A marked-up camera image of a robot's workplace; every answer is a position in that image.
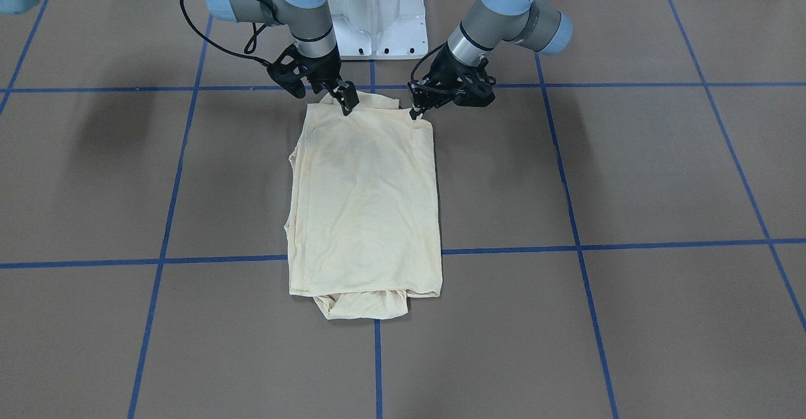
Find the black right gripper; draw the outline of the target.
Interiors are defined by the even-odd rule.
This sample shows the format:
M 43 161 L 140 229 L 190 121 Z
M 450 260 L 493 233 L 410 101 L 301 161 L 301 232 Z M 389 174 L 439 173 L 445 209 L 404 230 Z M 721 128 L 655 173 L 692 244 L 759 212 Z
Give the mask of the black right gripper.
M 360 103 L 357 89 L 352 81 L 341 78 L 339 48 L 334 47 L 322 57 L 307 57 L 296 45 L 289 45 L 275 61 L 267 63 L 270 78 L 296 98 L 305 97 L 305 78 L 313 92 L 325 89 L 339 103 L 345 117 Z

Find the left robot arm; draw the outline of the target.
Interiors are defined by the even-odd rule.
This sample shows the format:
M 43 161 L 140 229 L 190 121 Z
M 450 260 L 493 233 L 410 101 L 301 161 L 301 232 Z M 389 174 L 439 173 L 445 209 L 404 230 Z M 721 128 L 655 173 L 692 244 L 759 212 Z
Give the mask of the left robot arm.
M 449 39 L 432 49 L 428 74 L 411 75 L 411 118 L 449 103 L 489 106 L 496 80 L 486 72 L 487 57 L 501 41 L 555 55 L 572 34 L 572 20 L 548 0 L 476 0 Z

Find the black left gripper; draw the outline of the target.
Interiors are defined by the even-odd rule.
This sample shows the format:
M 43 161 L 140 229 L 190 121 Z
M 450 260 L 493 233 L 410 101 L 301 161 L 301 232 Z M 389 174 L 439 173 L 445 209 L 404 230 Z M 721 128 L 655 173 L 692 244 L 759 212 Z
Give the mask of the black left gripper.
M 416 78 L 417 69 L 433 54 L 436 58 L 428 74 Z M 483 57 L 479 65 L 467 66 L 454 58 L 447 45 L 432 49 L 412 68 L 408 81 L 412 100 L 409 116 L 417 120 L 426 112 L 449 103 L 465 107 L 489 106 L 496 98 L 493 91 L 496 79 L 487 74 L 487 63 L 489 61 Z

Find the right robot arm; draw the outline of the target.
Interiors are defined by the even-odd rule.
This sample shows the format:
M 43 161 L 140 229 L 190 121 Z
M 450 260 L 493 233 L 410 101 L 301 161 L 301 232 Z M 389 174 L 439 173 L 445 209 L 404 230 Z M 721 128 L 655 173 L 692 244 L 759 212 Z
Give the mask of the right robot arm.
M 341 77 L 341 57 L 328 0 L 204 0 L 215 19 L 250 23 L 253 34 L 237 57 L 263 66 L 277 85 L 296 98 L 304 98 L 306 88 L 328 92 L 343 114 L 350 114 L 360 100 L 351 81 Z M 193 21 L 179 0 L 185 23 Z M 256 36 L 269 26 L 287 26 L 293 37 L 276 60 L 254 54 Z

